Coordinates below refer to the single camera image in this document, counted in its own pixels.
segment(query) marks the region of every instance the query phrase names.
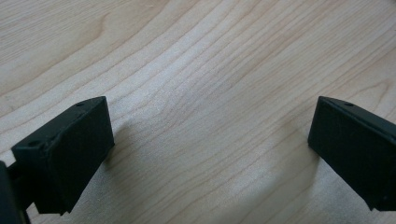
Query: screw hole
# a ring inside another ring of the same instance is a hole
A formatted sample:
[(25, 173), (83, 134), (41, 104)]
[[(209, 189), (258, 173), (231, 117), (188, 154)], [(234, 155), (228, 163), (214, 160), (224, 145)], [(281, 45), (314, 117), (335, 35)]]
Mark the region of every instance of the screw hole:
[(32, 142), (28, 143), (27, 145), (28, 145), (29, 147), (35, 147), (35, 146), (37, 146), (37, 145), (39, 145), (39, 144), (40, 144), (40, 141), (32, 141)]

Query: black bracket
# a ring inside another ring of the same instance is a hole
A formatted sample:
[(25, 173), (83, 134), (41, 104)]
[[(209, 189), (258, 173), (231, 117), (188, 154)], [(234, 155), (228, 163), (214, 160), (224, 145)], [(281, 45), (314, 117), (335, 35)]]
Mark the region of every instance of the black bracket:
[(396, 210), (396, 125), (320, 96), (308, 144), (370, 209)]
[(31, 203), (71, 212), (113, 146), (106, 97), (69, 107), (12, 148), (12, 165), (0, 161), (0, 223), (29, 223)]

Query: wooden table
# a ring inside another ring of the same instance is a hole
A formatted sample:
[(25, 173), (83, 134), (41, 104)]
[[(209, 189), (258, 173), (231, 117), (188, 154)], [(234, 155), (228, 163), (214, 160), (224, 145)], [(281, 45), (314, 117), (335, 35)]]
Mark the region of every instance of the wooden table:
[(306, 143), (317, 99), (396, 121), (396, 1), (2, 1), (0, 160), (105, 95), (116, 146), (33, 223), (395, 223)]

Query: light wood surface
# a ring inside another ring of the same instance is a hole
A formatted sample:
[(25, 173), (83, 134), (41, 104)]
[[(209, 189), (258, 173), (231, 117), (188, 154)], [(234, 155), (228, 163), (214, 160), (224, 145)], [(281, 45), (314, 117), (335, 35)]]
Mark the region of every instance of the light wood surface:
[(308, 146), (316, 101), (396, 122), (396, 1), (2, 1), (0, 160), (105, 95), (116, 146), (33, 223), (396, 223)]

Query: wooden tabletop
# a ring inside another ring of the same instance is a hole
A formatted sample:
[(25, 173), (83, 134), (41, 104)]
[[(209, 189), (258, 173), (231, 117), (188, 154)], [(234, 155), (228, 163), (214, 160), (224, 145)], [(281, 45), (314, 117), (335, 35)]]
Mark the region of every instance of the wooden tabletop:
[(2, 1), (0, 160), (107, 97), (116, 146), (33, 223), (395, 223), (307, 145), (317, 99), (396, 122), (396, 1)]

